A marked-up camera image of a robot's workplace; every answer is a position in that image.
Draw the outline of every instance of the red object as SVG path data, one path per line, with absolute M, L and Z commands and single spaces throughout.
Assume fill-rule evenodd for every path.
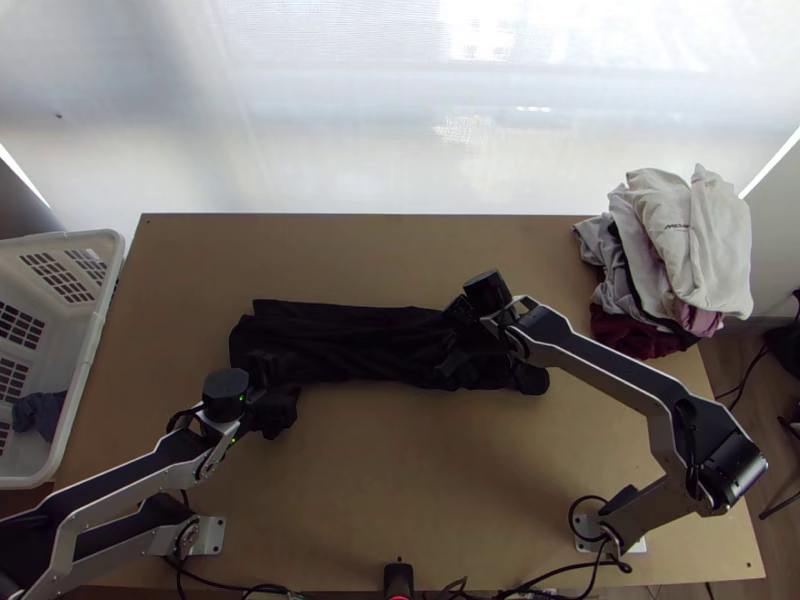
M 609 315 L 597 304 L 590 304 L 589 311 L 594 339 L 633 358 L 667 356 L 691 345 L 674 333 L 659 331 L 628 315 Z

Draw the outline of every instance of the pink clothing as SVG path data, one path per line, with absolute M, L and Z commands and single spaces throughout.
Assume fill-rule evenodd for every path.
M 672 301 L 672 318 L 686 331 L 698 337 L 711 337 L 722 324 L 723 314 L 686 304 L 675 296 Z

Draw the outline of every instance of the laundry basket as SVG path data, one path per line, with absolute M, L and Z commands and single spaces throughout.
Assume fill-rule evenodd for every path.
M 58 468 L 124 249 L 111 230 L 0 240 L 0 489 L 35 487 Z M 63 390 L 52 443 L 13 430 L 15 402 Z

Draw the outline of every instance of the black cloth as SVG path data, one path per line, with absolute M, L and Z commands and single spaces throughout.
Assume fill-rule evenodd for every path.
M 482 325 L 442 311 L 254 300 L 253 312 L 231 331 L 231 367 L 267 390 L 355 379 L 530 395 L 549 386 L 546 370 L 511 358 Z
M 14 402 L 11 408 L 11 427 L 18 433 L 36 428 L 36 431 L 52 443 L 56 435 L 58 419 L 67 392 L 28 394 Z

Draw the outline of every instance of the wooden table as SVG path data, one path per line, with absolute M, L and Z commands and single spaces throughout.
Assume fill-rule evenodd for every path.
M 145 215 L 57 475 L 63 487 L 152 449 L 169 417 L 227 366 L 227 340 L 253 298 L 444 307 L 469 277 L 501 269 L 588 331 L 594 272 L 578 258 L 576 217 Z M 709 397 L 699 352 L 656 367 Z M 304 390 L 276 441 L 251 435 L 191 492 L 228 518 L 223 553 L 195 572 L 239 584 L 375 590 L 382 565 L 414 564 L 419 589 L 465 574 L 498 589 L 587 560 L 566 514 L 661 470 L 643 417 L 559 370 L 542 397 L 352 383 Z M 634 571 L 599 585 L 764 576 L 745 503 L 653 531 Z M 582 588 L 588 571 L 554 584 Z M 97 583 L 171 587 L 160 560 Z

